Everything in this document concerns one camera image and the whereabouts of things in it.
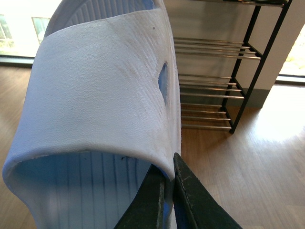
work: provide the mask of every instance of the floor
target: floor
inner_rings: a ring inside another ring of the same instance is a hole
[[[30,69],[0,67],[0,167],[16,131]],[[244,229],[305,228],[305,87],[275,85],[262,109],[246,108],[231,135],[182,130],[182,156]],[[0,178],[0,229],[33,229]]]

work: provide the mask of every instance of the white wall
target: white wall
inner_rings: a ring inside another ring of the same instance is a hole
[[[175,37],[242,41],[254,6],[190,0],[164,0]],[[250,43],[263,51],[280,13],[262,7]],[[305,1],[293,0],[255,86],[270,90],[305,24]],[[231,76],[235,59],[177,55],[179,73]],[[243,60],[237,76],[248,87],[258,61]]]

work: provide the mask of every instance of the metal shoe rack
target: metal shoe rack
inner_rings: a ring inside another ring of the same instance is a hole
[[[206,101],[217,101],[217,104],[210,102],[207,102],[207,104],[182,103],[181,112],[183,127],[223,129],[229,130],[230,133],[234,133],[292,0],[201,1],[232,2],[236,4],[255,5],[248,29],[242,42],[174,37],[177,55],[225,57],[236,59],[235,66],[230,77],[193,75],[186,73],[179,74],[179,84],[181,90],[183,91],[181,92],[181,96],[204,97]],[[249,43],[249,39],[260,9],[263,6],[280,7],[282,10],[264,52],[260,53]],[[242,88],[236,79],[239,67],[244,59],[259,62],[247,91]],[[227,102],[229,99],[237,99],[242,101],[242,105],[240,106],[234,120],[231,118],[231,115],[227,109]]]

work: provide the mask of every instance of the hole in slipper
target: hole in slipper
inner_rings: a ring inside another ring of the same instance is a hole
[[[163,65],[163,68],[160,72],[159,79],[158,79],[159,89],[163,96],[165,106],[166,106],[166,98],[167,98],[167,78],[168,78],[167,64],[165,63]]]

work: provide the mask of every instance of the slipper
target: slipper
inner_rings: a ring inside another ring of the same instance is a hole
[[[152,10],[153,0],[63,0],[47,26],[44,37],[85,22],[110,18],[141,10]]]
[[[39,229],[113,228],[151,163],[167,177],[164,225],[175,226],[173,35],[162,0],[142,1],[151,8],[68,26],[41,43],[2,172]]]

